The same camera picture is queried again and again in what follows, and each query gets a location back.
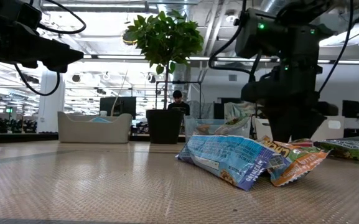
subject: black planter pot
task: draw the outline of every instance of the black planter pot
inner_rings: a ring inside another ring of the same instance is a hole
[[[179,110],[146,111],[150,142],[155,144],[177,144],[183,117],[183,112]]]

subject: floor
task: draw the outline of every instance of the floor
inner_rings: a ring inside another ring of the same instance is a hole
[[[175,160],[182,146],[0,144],[0,223],[359,223],[359,162],[246,192]]]

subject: green leaves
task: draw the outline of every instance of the green leaves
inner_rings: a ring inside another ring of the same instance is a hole
[[[137,16],[134,24],[128,26],[128,33],[149,66],[157,65],[156,72],[161,74],[167,65],[172,73],[177,63],[188,64],[187,58],[202,50],[203,37],[197,27],[196,22],[186,21],[180,12],[171,11],[148,18]]]
[[[158,65],[158,66],[156,67],[156,72],[157,72],[158,75],[160,75],[163,71],[164,71],[164,67],[163,67],[163,66]]]

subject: person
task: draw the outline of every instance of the person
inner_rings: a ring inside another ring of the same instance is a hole
[[[185,115],[190,115],[190,106],[182,101],[182,93],[179,90],[175,90],[172,97],[174,102],[168,105],[168,110],[181,110]]]

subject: dark hair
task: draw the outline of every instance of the dark hair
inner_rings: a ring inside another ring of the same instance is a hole
[[[172,94],[172,96],[174,98],[181,98],[182,97],[182,93],[179,90],[175,90],[174,93]]]

